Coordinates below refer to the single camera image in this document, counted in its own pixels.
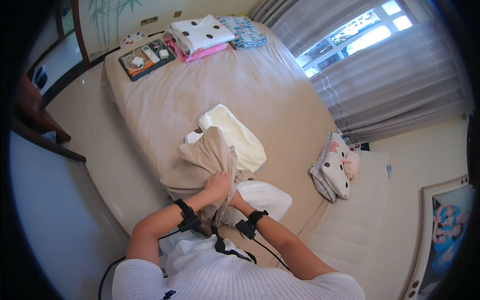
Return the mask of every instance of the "phone charger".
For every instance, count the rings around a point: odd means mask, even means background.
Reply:
[[[144,59],[141,57],[135,56],[135,58],[132,60],[132,64],[137,66],[137,68],[143,68]]]
[[[162,49],[160,50],[160,59],[161,60],[165,60],[167,59],[170,55],[168,54],[168,50],[167,49]]]

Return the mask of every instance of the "pink blanket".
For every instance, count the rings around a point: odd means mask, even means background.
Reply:
[[[165,43],[168,46],[173,48],[173,50],[175,51],[175,54],[183,62],[194,61],[194,60],[200,59],[202,57],[205,57],[207,55],[220,52],[222,50],[227,49],[227,46],[228,46],[228,43],[224,43],[224,44],[220,44],[220,45],[210,47],[210,48],[205,49],[205,50],[200,48],[200,49],[196,50],[192,55],[187,56],[187,55],[183,54],[183,52],[177,47],[177,45],[175,44],[175,42],[173,41],[172,38],[166,37],[165,38]]]

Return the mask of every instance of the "sheer curtain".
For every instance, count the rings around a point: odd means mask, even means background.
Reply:
[[[270,27],[294,57],[386,0],[266,0],[250,13]]]
[[[463,84],[443,34],[417,24],[311,78],[344,135],[371,142],[466,112]]]

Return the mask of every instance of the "window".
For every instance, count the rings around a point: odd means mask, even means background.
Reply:
[[[390,0],[320,40],[297,57],[297,63],[310,78],[331,64],[411,26],[405,11],[395,0]]]

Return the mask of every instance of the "beige bed sheet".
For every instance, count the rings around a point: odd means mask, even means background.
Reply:
[[[336,126],[287,48],[266,26],[256,25],[269,39],[264,47],[234,50],[229,45],[193,62],[175,59],[132,82],[118,61],[130,46],[105,57],[103,80],[158,178],[177,165],[176,149],[198,128],[198,116],[217,103],[228,107],[262,143],[267,163],[256,179],[292,197],[280,223],[299,234],[314,214],[322,215],[329,206],[308,171]],[[220,234],[254,253],[259,265],[276,264],[271,254],[244,240],[236,229],[225,228]],[[302,239],[308,242],[310,237]]]

